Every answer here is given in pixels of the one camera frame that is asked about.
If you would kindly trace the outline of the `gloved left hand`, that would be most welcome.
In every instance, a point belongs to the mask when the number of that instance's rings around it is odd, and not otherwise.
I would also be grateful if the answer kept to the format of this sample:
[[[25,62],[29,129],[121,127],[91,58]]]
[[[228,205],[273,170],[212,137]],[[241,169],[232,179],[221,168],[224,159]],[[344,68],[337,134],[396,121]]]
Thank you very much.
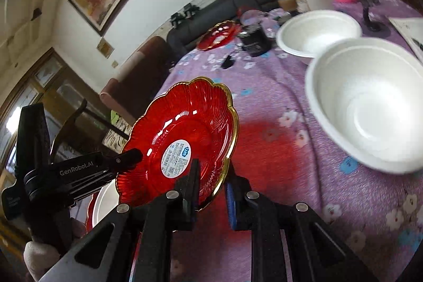
[[[72,218],[72,232],[72,246],[74,246],[87,234],[87,229],[84,223]],[[34,241],[26,244],[23,253],[25,265],[34,281],[39,281],[60,257],[61,255],[54,247]]]

